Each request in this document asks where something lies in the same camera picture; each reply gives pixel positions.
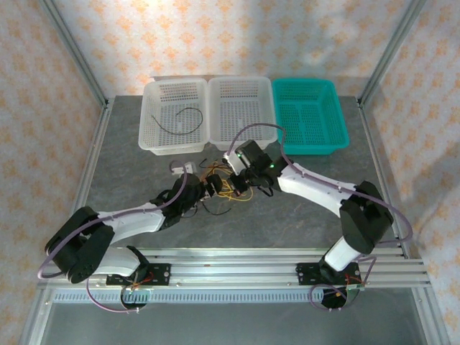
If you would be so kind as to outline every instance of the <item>yellow wire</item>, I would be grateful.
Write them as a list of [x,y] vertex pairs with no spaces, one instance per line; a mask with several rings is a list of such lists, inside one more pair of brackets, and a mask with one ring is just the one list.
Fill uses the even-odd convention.
[[[204,172],[204,174],[201,176],[201,180],[203,180],[207,174],[209,174],[211,171],[214,173],[216,171],[221,171],[223,172],[224,174],[226,174],[227,176],[230,176],[231,174],[231,170],[230,169],[226,169],[226,168],[221,168],[221,167],[216,167],[215,166],[215,163],[219,163],[218,161],[214,161],[212,163],[212,165],[209,165],[208,166],[208,170]],[[227,198],[229,199],[229,201],[242,201],[242,202],[246,202],[246,201],[249,201],[252,199],[252,197],[254,196],[254,191],[252,190],[252,187],[249,187],[249,190],[251,191],[251,196],[248,197],[248,199],[240,199],[240,198],[235,198],[233,197],[233,190],[231,189],[229,183],[227,182],[227,180],[224,180],[222,179],[222,190],[223,192],[220,192],[219,194],[217,194],[217,196],[219,198]],[[240,196],[242,197],[245,197],[247,194],[246,193],[242,193]]]

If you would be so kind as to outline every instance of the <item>basket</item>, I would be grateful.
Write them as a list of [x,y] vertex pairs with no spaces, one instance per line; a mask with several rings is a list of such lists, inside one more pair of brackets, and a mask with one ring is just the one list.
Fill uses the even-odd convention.
[[[206,89],[207,82],[202,78],[147,84],[142,98],[139,146],[156,155],[203,151],[209,138]],[[185,108],[199,109],[201,114]]]
[[[320,79],[273,82],[277,123],[286,129],[288,155],[329,155],[350,143],[334,85]],[[281,142],[282,132],[278,131]]]
[[[209,142],[225,151],[236,134],[248,124],[275,124],[272,86],[265,77],[217,77],[209,87]],[[276,130],[255,126],[239,136],[235,146],[253,139],[264,149],[277,138]]]

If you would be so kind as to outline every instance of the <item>black mounting plate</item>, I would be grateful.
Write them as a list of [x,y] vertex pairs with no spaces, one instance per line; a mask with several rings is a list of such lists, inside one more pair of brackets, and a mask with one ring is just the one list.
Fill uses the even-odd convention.
[[[168,286],[171,278],[171,264],[148,264],[147,276],[153,274],[153,279],[148,282],[143,282],[143,286]],[[131,285],[131,283],[121,275],[108,275],[107,285]]]
[[[317,262],[300,262],[297,264],[295,271],[297,272],[299,285],[347,285],[359,284],[359,281],[361,281],[359,265],[356,262],[351,262],[347,267],[345,267],[345,270],[339,272],[337,276],[333,278],[333,281],[330,281],[321,275],[319,263]],[[350,282],[347,282],[347,275],[351,278]]]

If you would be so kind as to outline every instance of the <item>aluminum frame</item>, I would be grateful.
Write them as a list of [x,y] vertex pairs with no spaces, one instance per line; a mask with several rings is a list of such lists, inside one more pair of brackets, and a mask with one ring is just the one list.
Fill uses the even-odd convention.
[[[109,121],[111,104],[113,102],[109,102],[109,107],[101,112],[72,212],[86,202]],[[385,179],[380,170],[378,156],[362,109],[360,115],[384,197],[389,200]],[[317,262],[326,249],[141,249],[141,251],[149,261],[172,264],[170,286],[161,288],[166,293],[229,288],[270,292],[287,289],[300,292],[305,291],[305,287],[297,284],[295,264]],[[406,259],[399,247],[377,248],[373,254],[377,255],[377,263],[369,276],[367,288],[411,288],[428,344],[447,344],[449,340],[446,340],[448,339],[446,329],[440,322],[442,318],[423,260]],[[363,262],[360,267],[365,271],[369,263]],[[46,272],[56,272],[56,267],[50,265]],[[104,283],[104,279],[100,278],[90,280],[91,289],[95,293],[110,289],[113,291],[112,287],[106,287]],[[74,293],[81,293],[84,288],[82,284],[71,285],[64,277],[40,282],[19,343],[40,344],[56,293],[69,291],[69,289]]]
[[[367,136],[372,159],[374,160],[377,176],[382,187],[383,198],[386,202],[391,204],[392,199],[388,192],[387,181],[382,173],[382,163],[375,149],[374,140],[372,139],[372,134],[369,130],[369,123],[367,121],[366,114],[364,109],[359,106],[359,102],[357,100],[356,102],[358,103],[359,115],[364,126],[364,131]],[[404,234],[401,232],[401,223],[398,217],[395,217],[395,222],[392,227],[395,234],[400,238],[403,238]],[[403,243],[401,244],[401,248],[404,256],[411,259],[413,255],[410,252],[409,245],[407,243]],[[446,326],[443,323],[441,310],[439,309],[433,288],[430,287],[423,289],[413,287],[412,294],[428,344],[449,344],[449,336],[447,335]]]

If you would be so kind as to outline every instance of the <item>wall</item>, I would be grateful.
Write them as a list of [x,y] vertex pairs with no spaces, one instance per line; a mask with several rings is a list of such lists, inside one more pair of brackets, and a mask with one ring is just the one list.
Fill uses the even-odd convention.
[[452,344],[460,344],[460,11],[428,0],[366,107],[393,199],[415,229]]
[[17,344],[100,107],[36,0],[0,1],[0,344]]
[[57,0],[106,97],[151,75],[256,74],[364,89],[409,0]]

